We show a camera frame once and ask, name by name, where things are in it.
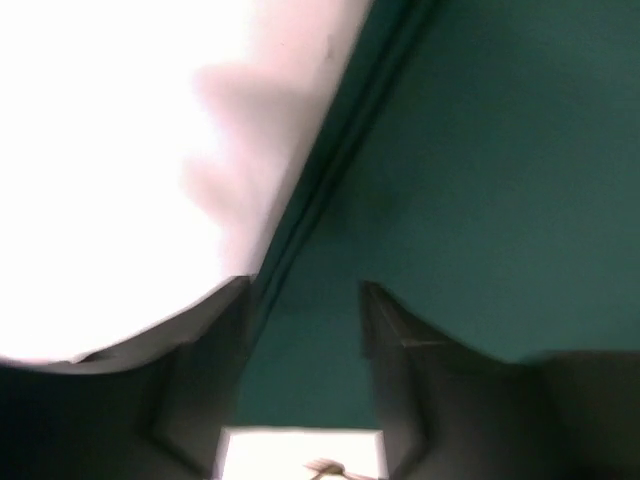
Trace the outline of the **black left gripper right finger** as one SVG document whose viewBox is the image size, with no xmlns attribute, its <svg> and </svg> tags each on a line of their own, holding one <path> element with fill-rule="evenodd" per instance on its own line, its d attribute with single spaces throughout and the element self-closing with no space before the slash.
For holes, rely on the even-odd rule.
<svg viewBox="0 0 640 480">
<path fill-rule="evenodd" d="M 504 362 L 448 336 L 373 282 L 363 353 L 392 479 L 635 479 L 639 355 Z"/>
</svg>

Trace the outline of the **dark green cloth placemat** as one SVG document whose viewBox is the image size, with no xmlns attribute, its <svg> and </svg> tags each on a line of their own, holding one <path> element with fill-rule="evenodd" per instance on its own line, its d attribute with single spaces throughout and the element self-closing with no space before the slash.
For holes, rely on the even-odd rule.
<svg viewBox="0 0 640 480">
<path fill-rule="evenodd" d="M 639 345 L 639 5 L 442 1 L 295 256 L 236 421 L 375 428 L 358 284 L 498 357 Z"/>
</svg>

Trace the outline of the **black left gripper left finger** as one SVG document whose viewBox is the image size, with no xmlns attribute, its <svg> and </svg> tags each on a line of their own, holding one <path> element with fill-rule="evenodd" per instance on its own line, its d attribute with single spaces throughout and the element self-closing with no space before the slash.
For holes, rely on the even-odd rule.
<svg viewBox="0 0 640 480">
<path fill-rule="evenodd" d="M 83 360 L 1 365 L 5 479 L 213 479 L 248 355 L 250 281 Z"/>
</svg>

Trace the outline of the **gold fork green handle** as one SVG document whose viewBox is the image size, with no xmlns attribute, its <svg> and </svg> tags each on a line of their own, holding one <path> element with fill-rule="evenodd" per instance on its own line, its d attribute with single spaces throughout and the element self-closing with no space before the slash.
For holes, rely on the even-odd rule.
<svg viewBox="0 0 640 480">
<path fill-rule="evenodd" d="M 335 460 L 317 459 L 305 464 L 305 468 L 313 473 L 312 480 L 336 476 L 347 480 L 370 480 L 370 477 L 349 472 L 345 466 Z"/>
</svg>

